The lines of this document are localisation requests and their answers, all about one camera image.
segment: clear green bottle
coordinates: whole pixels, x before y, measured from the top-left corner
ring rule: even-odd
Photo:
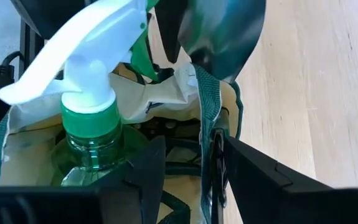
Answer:
[[[67,142],[72,153],[80,158],[80,164],[69,171],[61,186],[89,185],[147,144],[138,130],[122,125],[116,102],[98,114],[78,114],[62,108]]]

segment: light wood surface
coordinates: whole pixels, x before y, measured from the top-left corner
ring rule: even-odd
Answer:
[[[267,0],[237,82],[243,142],[330,186],[358,187],[358,0]],[[242,223],[230,191],[225,223]]]

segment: canvas bag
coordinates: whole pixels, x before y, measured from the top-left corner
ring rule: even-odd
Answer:
[[[200,120],[202,178],[189,175],[167,176],[164,181],[167,195],[163,197],[172,195],[189,206],[191,221],[176,220],[176,223],[208,223],[210,170],[209,160],[206,158],[210,157],[210,134],[216,127],[216,122],[219,122],[219,114],[226,110],[228,124],[220,125],[226,127],[229,135],[239,138],[243,106],[238,85],[219,81],[203,68],[191,63],[180,66],[174,76],[164,80],[160,86],[151,86],[152,88],[139,84],[143,80],[140,82],[132,74],[118,73],[119,75],[112,73],[110,81],[116,91],[118,108],[125,123],[141,123],[155,116],[178,121],[194,118]],[[139,95],[141,97],[137,97],[136,103],[126,103],[132,102],[128,96]],[[144,105],[150,102],[159,103],[160,106],[144,113],[147,110]],[[63,130],[59,111],[60,95],[12,106],[0,123],[0,186],[37,185],[39,172],[45,161],[47,162],[48,152],[55,147],[55,138]],[[172,223],[167,218],[171,212],[162,203],[158,221]]]

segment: spray bottle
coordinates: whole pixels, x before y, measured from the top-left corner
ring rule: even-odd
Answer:
[[[130,61],[146,23],[146,0],[99,0],[62,26],[18,82],[0,90],[10,105],[62,94],[69,147],[53,158],[54,184],[91,184],[146,144],[140,132],[122,125],[108,78],[119,62]],[[54,79],[62,66],[64,79]],[[78,161],[64,159],[69,155]]]

